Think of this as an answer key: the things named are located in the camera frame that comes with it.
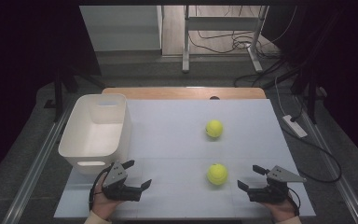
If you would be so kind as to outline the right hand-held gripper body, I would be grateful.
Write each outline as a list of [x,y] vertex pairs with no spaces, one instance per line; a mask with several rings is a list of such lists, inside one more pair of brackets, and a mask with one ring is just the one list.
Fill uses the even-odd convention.
[[257,203],[281,203],[288,195],[288,183],[304,183],[306,178],[296,175],[278,165],[266,175],[267,185],[262,189],[249,189],[249,200]]

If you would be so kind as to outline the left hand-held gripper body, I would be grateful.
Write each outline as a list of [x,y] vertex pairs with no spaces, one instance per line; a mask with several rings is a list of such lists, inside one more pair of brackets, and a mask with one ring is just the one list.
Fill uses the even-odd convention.
[[102,192],[107,199],[113,201],[140,201],[141,188],[129,187],[125,184],[128,177],[126,170],[123,169],[119,161],[113,163],[102,185]]

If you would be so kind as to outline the yellow tennis ball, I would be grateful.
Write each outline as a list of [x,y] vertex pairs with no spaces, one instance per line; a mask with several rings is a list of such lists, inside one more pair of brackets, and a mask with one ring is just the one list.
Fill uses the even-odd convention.
[[207,172],[207,179],[214,185],[223,185],[228,178],[227,167],[220,163],[212,164]]
[[210,137],[217,138],[223,132],[223,124],[217,119],[212,119],[207,122],[205,130]]

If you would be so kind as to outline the white plastic bin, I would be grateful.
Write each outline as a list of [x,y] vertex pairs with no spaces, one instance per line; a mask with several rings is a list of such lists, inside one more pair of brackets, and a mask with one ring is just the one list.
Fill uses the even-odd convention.
[[128,159],[131,114],[122,94],[81,96],[65,126],[59,153],[79,173],[98,174]]

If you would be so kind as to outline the person's left hand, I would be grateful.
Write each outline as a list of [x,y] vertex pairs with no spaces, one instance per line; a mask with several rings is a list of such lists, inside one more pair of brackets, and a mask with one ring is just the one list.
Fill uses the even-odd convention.
[[102,183],[103,180],[100,178],[92,193],[93,205],[91,211],[104,221],[109,221],[110,217],[114,214],[122,201],[107,199],[102,192]]

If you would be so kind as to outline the person's right hand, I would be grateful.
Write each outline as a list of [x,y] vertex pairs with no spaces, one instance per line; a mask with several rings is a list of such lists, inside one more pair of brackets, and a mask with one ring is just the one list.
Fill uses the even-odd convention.
[[267,207],[267,209],[269,210],[274,224],[280,221],[287,220],[291,217],[298,217],[295,213],[295,207],[289,201],[290,198],[291,195],[288,194],[286,196],[286,199],[281,203],[262,203],[262,205]]

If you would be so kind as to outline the white table board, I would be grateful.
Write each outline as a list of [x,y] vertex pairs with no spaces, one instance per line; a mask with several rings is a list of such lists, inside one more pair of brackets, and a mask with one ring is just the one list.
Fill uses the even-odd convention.
[[[254,165],[276,165],[294,172],[295,162],[284,140],[270,100],[130,100],[134,165],[127,184],[151,179],[139,202],[123,203],[117,219],[242,219],[266,217],[237,186],[266,186]],[[217,119],[223,132],[210,137],[206,124]],[[227,167],[220,186],[207,179],[209,167]]]

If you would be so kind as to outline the white power strip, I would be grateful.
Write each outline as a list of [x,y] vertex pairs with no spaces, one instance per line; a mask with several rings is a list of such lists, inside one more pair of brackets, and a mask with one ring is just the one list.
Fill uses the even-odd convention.
[[286,125],[291,129],[291,131],[296,134],[297,137],[303,138],[308,135],[305,132],[305,130],[296,121],[292,121],[292,117],[290,115],[285,115],[282,117],[282,119],[286,123]]

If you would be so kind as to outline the wooden table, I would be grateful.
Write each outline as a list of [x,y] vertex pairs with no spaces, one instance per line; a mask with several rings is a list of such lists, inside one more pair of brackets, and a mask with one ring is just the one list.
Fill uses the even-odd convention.
[[119,93],[128,99],[137,100],[234,100],[266,99],[260,88],[223,88],[223,87],[137,87],[106,88],[103,94]]

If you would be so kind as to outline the black stand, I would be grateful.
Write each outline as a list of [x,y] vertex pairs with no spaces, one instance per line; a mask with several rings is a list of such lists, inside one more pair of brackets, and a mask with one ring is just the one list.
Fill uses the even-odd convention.
[[265,84],[264,89],[276,87],[279,83],[296,76],[290,88],[290,92],[294,95],[305,94],[306,112],[313,124],[317,123],[315,117],[315,106],[317,96],[317,74],[313,69],[312,63],[303,62],[296,68],[286,72],[285,74],[275,77],[272,82]]
[[89,83],[102,90],[106,88],[106,85],[103,82],[97,80],[91,75],[86,74],[85,72],[80,71],[72,65],[58,69],[54,73],[54,99],[47,100],[44,105],[44,108],[55,109],[55,118],[53,120],[54,122],[57,122],[63,114],[62,87],[65,87],[69,92],[77,92],[78,90],[78,84],[76,82],[75,76],[87,80]]

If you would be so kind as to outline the white cabinet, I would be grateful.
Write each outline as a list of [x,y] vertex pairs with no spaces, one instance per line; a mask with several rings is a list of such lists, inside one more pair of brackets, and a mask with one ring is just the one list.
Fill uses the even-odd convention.
[[95,51],[161,49],[161,6],[80,7]]

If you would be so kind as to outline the metal floor rail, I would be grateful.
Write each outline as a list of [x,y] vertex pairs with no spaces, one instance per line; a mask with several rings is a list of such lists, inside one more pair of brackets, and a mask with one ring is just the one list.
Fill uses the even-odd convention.
[[75,102],[69,101],[63,107],[62,115],[55,121],[48,132],[42,147],[39,149],[36,157],[28,170],[27,175],[24,177],[22,184],[13,199],[11,206],[8,208],[7,213],[2,221],[2,224],[18,224],[21,216],[29,202],[34,188],[45,168],[48,157],[56,145],[60,137],[60,132],[69,119],[71,110]]
[[[301,118],[304,120],[310,136],[313,138],[316,145],[325,149],[327,152],[332,153],[329,145],[326,143],[323,135],[321,134],[320,129],[312,122],[306,110],[301,108],[300,111]],[[324,163],[329,173],[333,176],[338,176],[338,165],[333,162],[328,155],[322,154],[322,157],[324,158]],[[358,197],[344,174],[341,174],[341,178],[336,182],[336,187],[347,205],[354,222],[358,224]]]

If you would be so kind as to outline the white metal desk frame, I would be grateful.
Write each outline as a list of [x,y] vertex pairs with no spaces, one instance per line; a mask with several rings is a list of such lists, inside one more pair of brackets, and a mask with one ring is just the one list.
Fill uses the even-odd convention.
[[190,17],[189,6],[185,6],[185,34],[182,56],[182,72],[189,72],[189,32],[190,31],[252,31],[252,42],[246,44],[248,55],[255,71],[262,73],[263,68],[256,56],[256,44],[266,18],[268,6],[261,6],[256,17]]

